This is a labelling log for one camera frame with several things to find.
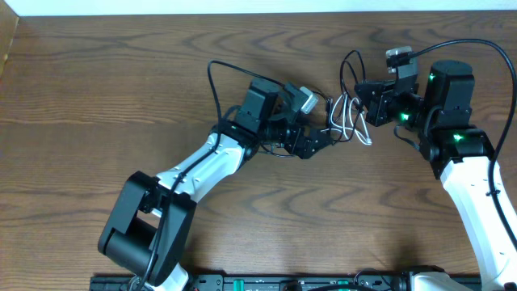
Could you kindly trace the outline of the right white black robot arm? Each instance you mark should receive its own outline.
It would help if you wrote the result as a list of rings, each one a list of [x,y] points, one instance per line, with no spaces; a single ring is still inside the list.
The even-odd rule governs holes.
[[[516,249],[508,237],[516,213],[502,184],[486,133],[470,123],[475,80],[461,61],[437,61],[424,96],[417,94],[417,72],[405,77],[355,85],[367,108],[366,120],[379,127],[391,121],[418,134],[414,143],[452,198],[476,256],[483,290],[516,288]]]

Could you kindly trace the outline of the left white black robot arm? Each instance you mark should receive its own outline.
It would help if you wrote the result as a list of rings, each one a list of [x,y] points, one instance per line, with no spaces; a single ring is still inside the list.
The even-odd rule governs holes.
[[[101,254],[134,274],[128,289],[184,290],[191,277],[179,262],[199,202],[260,149],[308,159],[327,147],[330,136],[300,120],[317,102],[304,86],[255,78],[195,153],[155,176],[130,175],[98,241]]]

